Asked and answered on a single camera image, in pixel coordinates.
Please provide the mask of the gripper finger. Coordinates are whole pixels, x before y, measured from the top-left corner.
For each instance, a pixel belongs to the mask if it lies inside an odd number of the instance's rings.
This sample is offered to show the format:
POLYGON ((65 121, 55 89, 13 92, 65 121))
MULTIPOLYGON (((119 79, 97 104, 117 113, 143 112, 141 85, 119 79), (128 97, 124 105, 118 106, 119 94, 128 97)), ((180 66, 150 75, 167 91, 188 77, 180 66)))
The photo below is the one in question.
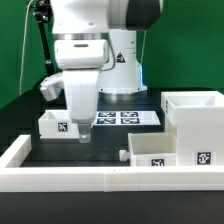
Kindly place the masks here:
POLYGON ((91 141, 91 125, 90 124, 79 124, 79 142, 87 144, 91 141))

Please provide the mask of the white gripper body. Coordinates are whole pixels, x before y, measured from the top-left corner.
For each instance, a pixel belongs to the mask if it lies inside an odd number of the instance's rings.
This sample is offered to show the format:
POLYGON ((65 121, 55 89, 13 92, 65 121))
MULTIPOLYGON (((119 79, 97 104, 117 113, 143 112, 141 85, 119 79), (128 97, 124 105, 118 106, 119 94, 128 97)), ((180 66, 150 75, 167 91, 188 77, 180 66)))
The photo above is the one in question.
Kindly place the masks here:
POLYGON ((99 75, 108 60, 107 41, 56 40, 54 53, 61 72, 42 81, 41 93, 51 101, 63 88, 70 119, 78 124, 92 123, 97 110, 99 75))

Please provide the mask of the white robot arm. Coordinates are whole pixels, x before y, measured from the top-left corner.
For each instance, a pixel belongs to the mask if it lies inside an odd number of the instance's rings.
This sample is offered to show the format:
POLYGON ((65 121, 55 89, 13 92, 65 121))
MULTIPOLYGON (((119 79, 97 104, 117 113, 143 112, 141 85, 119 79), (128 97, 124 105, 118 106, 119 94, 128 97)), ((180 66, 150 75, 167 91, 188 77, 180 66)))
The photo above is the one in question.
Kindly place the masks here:
POLYGON ((54 57, 60 71, 41 82, 48 101, 65 96, 64 110, 39 119, 43 139, 91 141, 103 95, 143 91, 136 33, 159 19, 163 0, 50 0, 54 57))

